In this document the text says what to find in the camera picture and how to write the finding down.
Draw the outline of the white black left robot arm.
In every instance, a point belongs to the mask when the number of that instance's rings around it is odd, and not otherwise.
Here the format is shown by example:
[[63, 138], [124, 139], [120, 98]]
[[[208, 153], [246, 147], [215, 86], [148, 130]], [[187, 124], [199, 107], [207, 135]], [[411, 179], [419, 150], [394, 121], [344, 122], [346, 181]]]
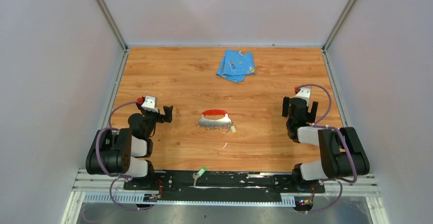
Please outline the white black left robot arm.
[[147, 105], [143, 98], [132, 104], [140, 112], [130, 115], [127, 128], [117, 129], [108, 123], [96, 132], [85, 169], [90, 175], [120, 178], [150, 190], [162, 184], [148, 160], [153, 152], [152, 137], [158, 123], [172, 122], [173, 107], [164, 106], [160, 112], [155, 105]]

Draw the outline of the metal keyring plate with spring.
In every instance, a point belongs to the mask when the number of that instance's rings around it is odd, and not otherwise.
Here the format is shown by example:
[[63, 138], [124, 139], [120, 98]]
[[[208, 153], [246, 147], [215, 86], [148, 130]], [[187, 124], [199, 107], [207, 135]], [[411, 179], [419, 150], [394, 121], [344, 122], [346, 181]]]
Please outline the metal keyring plate with spring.
[[206, 110], [198, 120], [198, 126], [206, 129], [231, 129], [233, 125], [228, 112], [221, 109]]

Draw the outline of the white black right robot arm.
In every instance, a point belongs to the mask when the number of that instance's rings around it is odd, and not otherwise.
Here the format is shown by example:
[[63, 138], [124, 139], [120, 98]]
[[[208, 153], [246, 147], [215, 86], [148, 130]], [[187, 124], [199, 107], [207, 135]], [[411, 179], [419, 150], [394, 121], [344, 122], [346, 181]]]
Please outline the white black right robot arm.
[[296, 164], [292, 170], [292, 187], [305, 192], [312, 183], [326, 179], [356, 182], [367, 175], [370, 163], [353, 127], [336, 128], [316, 125], [318, 103], [308, 106], [306, 99], [284, 97], [282, 116], [287, 118], [288, 137], [295, 143], [317, 146], [320, 159]]

